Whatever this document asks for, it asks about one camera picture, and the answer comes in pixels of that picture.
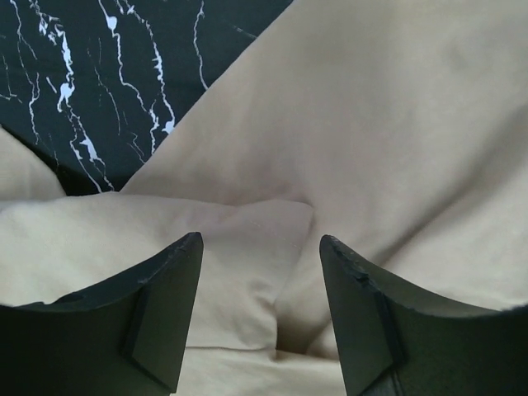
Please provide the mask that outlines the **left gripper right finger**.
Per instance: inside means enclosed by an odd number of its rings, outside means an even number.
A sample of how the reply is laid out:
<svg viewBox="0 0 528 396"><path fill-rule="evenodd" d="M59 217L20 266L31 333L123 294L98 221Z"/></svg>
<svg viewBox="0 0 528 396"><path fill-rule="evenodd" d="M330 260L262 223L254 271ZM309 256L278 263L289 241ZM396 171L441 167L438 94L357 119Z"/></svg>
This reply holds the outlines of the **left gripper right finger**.
<svg viewBox="0 0 528 396"><path fill-rule="evenodd" d="M526 307L448 299L330 235L319 254L347 394L526 394Z"/></svg>

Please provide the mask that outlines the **beige t shirt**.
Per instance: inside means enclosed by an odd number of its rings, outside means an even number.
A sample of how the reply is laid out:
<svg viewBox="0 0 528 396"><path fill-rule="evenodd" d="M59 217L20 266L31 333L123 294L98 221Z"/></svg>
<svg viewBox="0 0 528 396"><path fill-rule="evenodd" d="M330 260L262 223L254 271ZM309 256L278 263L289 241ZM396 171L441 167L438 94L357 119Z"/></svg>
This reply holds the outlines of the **beige t shirt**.
<svg viewBox="0 0 528 396"><path fill-rule="evenodd" d="M349 395L330 235L424 290L527 309L527 4L295 1L122 191L68 197L1 134L1 304L51 304L189 233L177 390Z"/></svg>

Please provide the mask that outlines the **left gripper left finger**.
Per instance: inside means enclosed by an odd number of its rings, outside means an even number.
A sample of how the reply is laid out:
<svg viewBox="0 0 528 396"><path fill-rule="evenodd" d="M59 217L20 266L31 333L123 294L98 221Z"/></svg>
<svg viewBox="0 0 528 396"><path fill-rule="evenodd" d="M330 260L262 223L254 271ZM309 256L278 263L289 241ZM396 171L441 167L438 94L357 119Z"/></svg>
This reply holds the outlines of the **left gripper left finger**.
<svg viewBox="0 0 528 396"><path fill-rule="evenodd" d="M189 233L51 304L2 306L2 394L173 394L203 251Z"/></svg>

